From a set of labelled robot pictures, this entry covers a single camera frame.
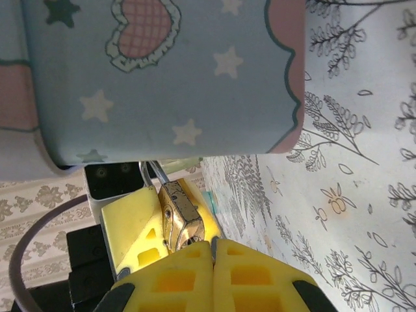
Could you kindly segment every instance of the pink fabric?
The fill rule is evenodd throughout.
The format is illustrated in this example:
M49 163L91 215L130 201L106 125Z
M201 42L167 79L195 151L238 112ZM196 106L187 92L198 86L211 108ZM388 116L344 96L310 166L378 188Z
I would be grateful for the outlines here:
M289 68L289 87L302 102L297 113L298 127L292 131L272 153L289 151L298 140L304 124L304 92L305 92L305 1L303 0L271 0L268 17L273 34L281 44L296 51L296 56Z
M30 131L38 126L31 69L0 66L0 127Z

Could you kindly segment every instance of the floral tablecloth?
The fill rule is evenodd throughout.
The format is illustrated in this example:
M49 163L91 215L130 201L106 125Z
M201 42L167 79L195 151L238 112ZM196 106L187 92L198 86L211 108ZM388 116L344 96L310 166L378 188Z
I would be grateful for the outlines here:
M416 2L306 2L302 135L205 159L216 217L339 311L416 311Z

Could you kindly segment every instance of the patterned wallpaper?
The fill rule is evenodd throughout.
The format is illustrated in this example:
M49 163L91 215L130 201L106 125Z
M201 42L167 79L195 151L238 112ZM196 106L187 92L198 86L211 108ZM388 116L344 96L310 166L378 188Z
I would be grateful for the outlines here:
M47 211L85 193L82 171L65 179L0 183L0 311L10 310L13 294L8 263L20 237ZM23 258L28 287L68 278L66 233L94 224L88 203L51 221L31 242Z

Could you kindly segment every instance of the white star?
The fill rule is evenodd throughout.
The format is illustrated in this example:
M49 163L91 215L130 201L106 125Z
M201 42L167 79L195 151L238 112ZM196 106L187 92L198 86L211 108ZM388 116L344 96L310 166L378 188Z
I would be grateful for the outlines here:
M234 16L239 15L239 6L242 5L241 0L222 0L224 7L221 13L231 12Z
M108 122L107 109L110 109L114 103L104 96L104 91L98 90L92 97L81 97L79 99L85 106L83 120L98 118L101 122Z
M227 73L231 78L236 79L237 75L237 66L241 65L244 60L235 54L235 48L231 47L224 54L215 53L214 59L218 66L215 69L215 75L221 75L222 73Z
M188 120L187 124L182 127L173 126L172 130L176 134L174 144L187 143L191 146L195 146L196 136L202 134L202 130L195 128L194 120Z

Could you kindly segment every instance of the pink heart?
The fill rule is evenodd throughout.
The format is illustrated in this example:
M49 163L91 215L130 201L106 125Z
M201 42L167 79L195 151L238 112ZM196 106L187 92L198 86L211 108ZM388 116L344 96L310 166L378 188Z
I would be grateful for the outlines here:
M161 0L124 0L122 13L129 25L122 31L118 46L124 56L132 59L154 52L172 27L169 12Z

